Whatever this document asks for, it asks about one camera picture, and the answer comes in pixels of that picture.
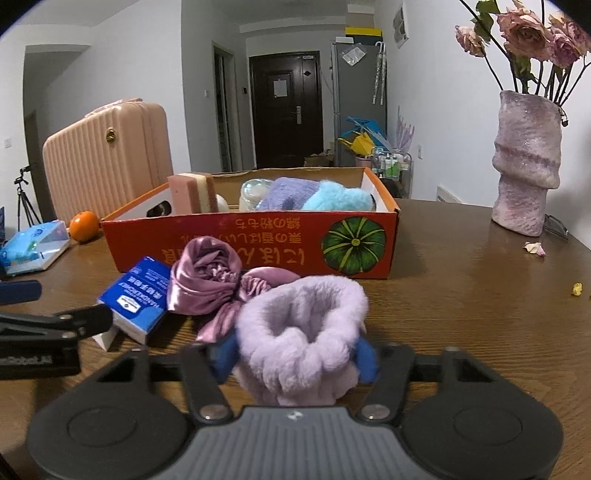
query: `light blue plush toy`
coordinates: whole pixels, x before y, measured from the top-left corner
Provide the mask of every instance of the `light blue plush toy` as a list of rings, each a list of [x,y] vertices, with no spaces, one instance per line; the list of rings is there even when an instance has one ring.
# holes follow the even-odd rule
[[[372,196],[361,189],[348,189],[330,180],[320,182],[318,191],[308,199],[302,210],[321,212],[371,212],[375,210]]]

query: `vase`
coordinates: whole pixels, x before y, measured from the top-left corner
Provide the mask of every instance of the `vase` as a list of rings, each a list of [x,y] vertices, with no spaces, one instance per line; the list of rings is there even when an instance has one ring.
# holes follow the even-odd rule
[[[560,185],[560,108],[538,95],[501,92],[493,166],[501,173],[492,219],[526,236],[540,236],[546,195]]]

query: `eyeglasses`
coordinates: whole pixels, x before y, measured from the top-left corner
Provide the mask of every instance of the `eyeglasses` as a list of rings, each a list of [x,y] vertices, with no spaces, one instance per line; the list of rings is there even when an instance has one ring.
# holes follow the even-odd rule
[[[544,230],[565,240],[569,239],[569,230],[555,216],[546,214],[544,217]]]

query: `pumpkin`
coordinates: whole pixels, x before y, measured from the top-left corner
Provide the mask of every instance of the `pumpkin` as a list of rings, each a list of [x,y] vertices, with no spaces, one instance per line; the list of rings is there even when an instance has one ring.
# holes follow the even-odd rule
[[[322,239],[326,264],[344,275],[365,273],[386,253],[386,231],[363,216],[335,223]]]
[[[70,236],[77,242],[84,243],[99,234],[100,223],[92,212],[82,212],[70,222]]]

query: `pink rose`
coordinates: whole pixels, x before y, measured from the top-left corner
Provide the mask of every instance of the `pink rose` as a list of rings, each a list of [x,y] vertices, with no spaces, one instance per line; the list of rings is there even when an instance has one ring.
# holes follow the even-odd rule
[[[556,27],[552,27],[551,30],[554,34],[554,40],[550,50],[550,60],[561,69],[570,67],[581,58],[581,52],[562,30]]]
[[[498,14],[496,17],[503,38],[507,41],[505,48],[514,55],[549,60],[552,33],[519,0],[514,0],[513,3],[517,9],[507,8],[506,14]]]
[[[472,27],[456,25],[456,40],[465,52],[475,57],[484,57],[484,42]]]
[[[591,51],[591,37],[564,13],[550,15],[550,24],[570,38],[581,55]]]

